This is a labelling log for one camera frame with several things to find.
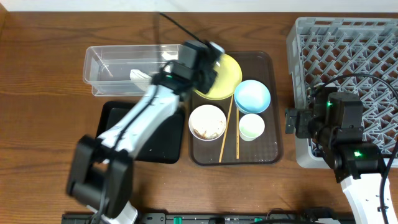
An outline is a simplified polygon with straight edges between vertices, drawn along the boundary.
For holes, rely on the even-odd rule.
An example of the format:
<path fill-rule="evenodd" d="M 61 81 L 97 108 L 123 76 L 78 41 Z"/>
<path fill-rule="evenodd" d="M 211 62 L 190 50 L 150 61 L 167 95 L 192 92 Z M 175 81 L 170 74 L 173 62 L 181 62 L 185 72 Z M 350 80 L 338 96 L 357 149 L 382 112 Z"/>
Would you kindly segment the pink bowl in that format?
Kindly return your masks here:
<path fill-rule="evenodd" d="M 214 105 L 201 105 L 189 116 L 188 127 L 194 137 L 201 141 L 213 141 L 226 130 L 226 116 Z"/>

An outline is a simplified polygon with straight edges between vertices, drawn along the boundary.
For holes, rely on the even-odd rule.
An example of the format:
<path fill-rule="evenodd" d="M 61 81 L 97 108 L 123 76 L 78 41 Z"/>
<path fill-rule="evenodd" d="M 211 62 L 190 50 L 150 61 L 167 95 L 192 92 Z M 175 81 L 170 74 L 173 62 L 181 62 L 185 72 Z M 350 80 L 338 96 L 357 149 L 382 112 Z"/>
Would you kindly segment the rice leftovers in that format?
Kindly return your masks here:
<path fill-rule="evenodd" d="M 218 138 L 226 127 L 226 123 L 219 119 L 199 120 L 193 123 L 194 134 L 203 140 Z"/>

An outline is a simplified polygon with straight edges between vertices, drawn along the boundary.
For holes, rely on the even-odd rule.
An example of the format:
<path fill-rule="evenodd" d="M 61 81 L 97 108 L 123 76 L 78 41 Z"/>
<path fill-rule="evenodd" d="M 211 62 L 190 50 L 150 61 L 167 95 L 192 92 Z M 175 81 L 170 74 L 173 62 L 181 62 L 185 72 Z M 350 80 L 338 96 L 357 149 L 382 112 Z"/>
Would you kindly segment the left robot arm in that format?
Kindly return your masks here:
<path fill-rule="evenodd" d="M 176 60 L 163 64 L 140 101 L 97 138 L 76 144 L 66 192 L 95 210 L 87 223 L 134 223 L 130 204 L 134 160 L 158 127 L 193 90 L 208 93 L 224 49 L 214 42 L 186 42 Z"/>

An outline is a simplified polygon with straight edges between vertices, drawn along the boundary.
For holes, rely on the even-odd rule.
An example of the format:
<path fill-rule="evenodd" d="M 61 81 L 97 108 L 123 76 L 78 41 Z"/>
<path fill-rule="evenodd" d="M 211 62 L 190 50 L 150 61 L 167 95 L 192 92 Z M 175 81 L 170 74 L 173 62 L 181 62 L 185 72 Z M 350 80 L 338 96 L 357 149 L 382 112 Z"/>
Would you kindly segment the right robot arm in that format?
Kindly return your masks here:
<path fill-rule="evenodd" d="M 320 90 L 309 109 L 285 111 L 285 132 L 313 139 L 335 173 L 356 223 L 397 223 L 379 147 L 363 141 L 363 102 L 335 87 Z"/>

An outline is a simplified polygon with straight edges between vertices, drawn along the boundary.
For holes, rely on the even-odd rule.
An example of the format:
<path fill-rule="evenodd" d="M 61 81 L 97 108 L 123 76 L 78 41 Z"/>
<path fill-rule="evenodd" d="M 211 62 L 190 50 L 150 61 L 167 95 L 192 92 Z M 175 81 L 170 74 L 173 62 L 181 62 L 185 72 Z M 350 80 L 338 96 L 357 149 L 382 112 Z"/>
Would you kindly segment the grey dishwasher rack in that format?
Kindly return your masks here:
<path fill-rule="evenodd" d="M 296 108 L 312 105 L 310 88 L 340 75 L 339 91 L 363 102 L 363 139 L 388 160 L 397 138 L 397 19 L 299 17 L 287 37 Z"/>

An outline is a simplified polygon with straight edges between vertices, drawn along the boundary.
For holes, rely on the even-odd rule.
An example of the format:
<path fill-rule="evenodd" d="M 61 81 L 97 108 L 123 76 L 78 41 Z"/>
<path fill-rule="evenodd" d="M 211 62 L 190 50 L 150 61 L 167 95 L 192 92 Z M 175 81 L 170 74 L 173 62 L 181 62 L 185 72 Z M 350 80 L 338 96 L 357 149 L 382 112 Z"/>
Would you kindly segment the yellow plate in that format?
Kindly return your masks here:
<path fill-rule="evenodd" d="M 242 82 L 243 74 L 239 63 L 228 54 L 223 54 L 214 67 L 216 80 L 207 94 L 195 90 L 207 100 L 223 100 L 233 95 L 236 87 Z"/>

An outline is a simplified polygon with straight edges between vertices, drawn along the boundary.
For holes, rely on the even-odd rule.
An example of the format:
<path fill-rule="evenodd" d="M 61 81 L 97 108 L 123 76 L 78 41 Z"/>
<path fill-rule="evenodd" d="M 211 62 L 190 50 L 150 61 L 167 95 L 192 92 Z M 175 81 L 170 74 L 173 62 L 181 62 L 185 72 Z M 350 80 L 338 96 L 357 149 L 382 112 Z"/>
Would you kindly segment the black tray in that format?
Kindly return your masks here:
<path fill-rule="evenodd" d="M 106 102 L 102 108 L 96 137 L 112 128 L 134 105 L 126 101 Z M 152 134 L 136 159 L 143 162 L 176 163 L 180 157 L 184 123 L 185 110 L 178 108 Z"/>

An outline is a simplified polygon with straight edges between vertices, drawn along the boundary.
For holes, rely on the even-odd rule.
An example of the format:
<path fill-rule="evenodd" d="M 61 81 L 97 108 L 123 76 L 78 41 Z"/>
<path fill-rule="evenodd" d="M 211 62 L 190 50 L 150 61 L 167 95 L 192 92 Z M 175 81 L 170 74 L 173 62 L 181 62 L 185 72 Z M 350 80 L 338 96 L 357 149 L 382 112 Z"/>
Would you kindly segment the right wooden chopstick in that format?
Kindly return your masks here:
<path fill-rule="evenodd" d="M 239 110 L 236 108 L 236 159 L 239 159 Z"/>

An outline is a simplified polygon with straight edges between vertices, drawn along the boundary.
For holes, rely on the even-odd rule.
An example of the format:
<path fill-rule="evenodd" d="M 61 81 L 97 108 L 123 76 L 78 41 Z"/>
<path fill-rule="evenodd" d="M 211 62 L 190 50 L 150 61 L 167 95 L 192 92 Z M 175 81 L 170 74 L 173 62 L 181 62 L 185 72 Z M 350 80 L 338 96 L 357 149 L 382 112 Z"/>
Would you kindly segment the brown plastic tray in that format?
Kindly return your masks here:
<path fill-rule="evenodd" d="M 195 93 L 189 111 L 201 105 L 217 106 L 229 118 L 229 125 L 226 135 L 212 141 L 202 141 L 191 134 L 190 156 L 200 166 L 274 164 L 283 155 L 283 141 L 272 60 L 265 52 L 230 52 L 229 55 L 239 63 L 243 80 L 260 81 L 270 91 L 271 104 L 259 114 L 265 122 L 265 130 L 253 141 L 237 138 L 239 131 L 236 118 L 243 117 L 243 114 L 236 109 L 232 97 L 212 101 Z"/>

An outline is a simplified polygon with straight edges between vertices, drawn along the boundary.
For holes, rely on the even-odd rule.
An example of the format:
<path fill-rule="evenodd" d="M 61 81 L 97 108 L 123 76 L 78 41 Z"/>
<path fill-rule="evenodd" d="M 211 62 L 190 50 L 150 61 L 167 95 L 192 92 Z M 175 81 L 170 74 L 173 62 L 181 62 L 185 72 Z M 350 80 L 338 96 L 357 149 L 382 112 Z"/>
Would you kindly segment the clear plastic bin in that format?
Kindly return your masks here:
<path fill-rule="evenodd" d="M 104 45 L 87 48 L 83 81 L 91 85 L 95 96 L 141 96 L 130 79 L 130 71 L 139 69 L 153 77 L 169 60 L 178 59 L 180 44 Z"/>

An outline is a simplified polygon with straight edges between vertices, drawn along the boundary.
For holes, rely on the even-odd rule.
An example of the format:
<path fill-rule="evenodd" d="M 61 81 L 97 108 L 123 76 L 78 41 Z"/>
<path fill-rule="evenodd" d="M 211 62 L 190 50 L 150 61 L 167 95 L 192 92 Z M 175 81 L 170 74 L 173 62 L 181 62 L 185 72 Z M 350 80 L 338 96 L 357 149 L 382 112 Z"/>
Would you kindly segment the light blue bowl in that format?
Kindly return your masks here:
<path fill-rule="evenodd" d="M 259 114 L 271 104 L 271 93 L 265 84 L 257 80 L 245 80 L 234 91 L 234 102 L 244 114 Z"/>

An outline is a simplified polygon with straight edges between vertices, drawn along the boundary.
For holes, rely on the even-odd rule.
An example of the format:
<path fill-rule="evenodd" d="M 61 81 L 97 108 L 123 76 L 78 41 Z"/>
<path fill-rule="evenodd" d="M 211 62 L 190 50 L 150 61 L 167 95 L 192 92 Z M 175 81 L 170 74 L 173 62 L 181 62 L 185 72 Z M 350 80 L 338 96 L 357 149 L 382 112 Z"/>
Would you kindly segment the pale green cup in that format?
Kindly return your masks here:
<path fill-rule="evenodd" d="M 239 136 L 244 141 L 253 141 L 265 130 L 264 120 L 257 114 L 246 114 L 239 120 Z"/>

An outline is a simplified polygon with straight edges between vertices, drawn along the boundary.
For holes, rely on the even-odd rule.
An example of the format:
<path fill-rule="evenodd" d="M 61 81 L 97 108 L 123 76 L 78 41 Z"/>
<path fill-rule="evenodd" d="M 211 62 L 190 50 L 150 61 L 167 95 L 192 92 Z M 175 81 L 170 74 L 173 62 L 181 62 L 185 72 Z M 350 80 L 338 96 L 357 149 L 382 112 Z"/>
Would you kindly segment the black rail at table edge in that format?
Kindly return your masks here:
<path fill-rule="evenodd" d="M 302 212 L 286 211 L 273 208 L 267 213 L 255 215 L 225 214 L 182 214 L 182 213 L 138 213 L 138 224 L 211 224 L 211 223 L 254 223 L 271 220 L 273 223 L 319 222 L 355 224 L 354 216 L 339 214 L 327 207 L 308 208 Z"/>

